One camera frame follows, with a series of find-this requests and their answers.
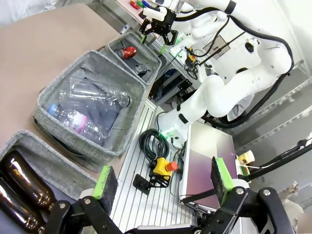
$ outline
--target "screw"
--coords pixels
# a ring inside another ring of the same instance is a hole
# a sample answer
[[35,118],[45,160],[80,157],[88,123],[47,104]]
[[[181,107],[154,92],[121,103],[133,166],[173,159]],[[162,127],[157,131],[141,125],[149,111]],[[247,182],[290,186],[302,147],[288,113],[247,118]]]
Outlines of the screw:
[[266,189],[266,190],[263,191],[263,194],[264,194],[265,196],[268,196],[268,195],[271,194],[271,192],[270,192],[269,190]]
[[236,193],[239,195],[242,195],[244,193],[244,190],[242,189],[236,189]]
[[84,203],[86,203],[87,205],[90,204],[91,200],[90,199],[85,199]]

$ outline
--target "pink bottle label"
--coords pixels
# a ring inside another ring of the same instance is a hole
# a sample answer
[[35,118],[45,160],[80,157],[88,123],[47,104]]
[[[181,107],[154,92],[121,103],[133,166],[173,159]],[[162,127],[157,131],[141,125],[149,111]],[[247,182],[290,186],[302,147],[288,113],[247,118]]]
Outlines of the pink bottle label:
[[87,116],[77,113],[75,115],[73,123],[69,126],[71,129],[73,129],[76,133],[80,133],[81,130],[86,126],[87,123]]

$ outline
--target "gray fabric bin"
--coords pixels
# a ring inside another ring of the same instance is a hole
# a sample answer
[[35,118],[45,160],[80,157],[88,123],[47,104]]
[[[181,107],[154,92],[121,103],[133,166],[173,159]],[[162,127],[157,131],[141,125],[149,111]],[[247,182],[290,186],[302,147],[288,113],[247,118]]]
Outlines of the gray fabric bin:
[[[122,109],[114,122],[110,137],[104,146],[99,146],[48,114],[47,106],[58,100],[62,83],[78,69],[85,69],[95,74],[88,77],[94,81],[104,81],[128,93],[132,102],[129,107]],[[34,118],[41,130],[56,137],[68,149],[81,154],[74,157],[82,165],[92,171],[101,171],[103,165],[121,155],[130,141],[136,118],[139,117],[140,107],[145,94],[144,84],[136,77],[120,68],[106,56],[96,51],[87,52],[69,66],[57,79],[50,83],[39,95]]]
[[[128,65],[114,52],[116,49],[124,49],[128,46],[136,48],[136,55],[131,58],[137,63],[145,64],[149,70],[143,77],[139,77]],[[107,55],[112,61],[118,64],[126,71],[132,73],[138,79],[148,86],[153,83],[157,77],[161,67],[161,60],[158,56],[150,50],[145,44],[141,44],[141,40],[133,33],[126,33],[118,39],[109,43],[105,48],[100,50],[100,53]]]
[[[62,156],[35,134],[17,132],[0,149],[0,161],[10,151],[17,150],[34,171],[45,180],[57,200],[75,203],[83,190],[94,188],[96,180]],[[0,210],[1,233],[26,233]]]

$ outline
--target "clear plastic bottle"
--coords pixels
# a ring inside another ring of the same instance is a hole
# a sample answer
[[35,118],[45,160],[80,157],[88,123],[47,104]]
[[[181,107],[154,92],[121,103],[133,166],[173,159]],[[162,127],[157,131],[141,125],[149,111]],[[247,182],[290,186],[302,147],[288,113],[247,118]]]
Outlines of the clear plastic bottle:
[[51,104],[48,113],[75,132],[100,146],[103,146],[104,140],[109,135],[108,131],[103,133],[103,130],[101,131],[87,116],[78,111],[62,109],[55,104]]
[[59,103],[83,103],[97,108],[110,109],[120,112],[131,102],[130,96],[116,87],[104,85],[89,79],[70,77],[59,92]]

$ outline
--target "red object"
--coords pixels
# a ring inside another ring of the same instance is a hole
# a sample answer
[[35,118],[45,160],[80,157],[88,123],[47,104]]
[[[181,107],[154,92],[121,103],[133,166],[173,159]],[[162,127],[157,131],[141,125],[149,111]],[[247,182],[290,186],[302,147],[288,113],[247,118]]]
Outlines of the red object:
[[170,162],[165,167],[166,167],[166,170],[168,172],[172,172],[172,171],[177,170],[177,163],[176,162]]
[[122,50],[122,52],[123,52],[123,58],[127,59],[136,55],[137,49],[134,48],[133,46],[128,46],[126,49]]
[[140,9],[140,6],[139,6],[136,2],[134,2],[134,1],[130,1],[130,5],[131,5],[133,8],[135,8],[136,10]]

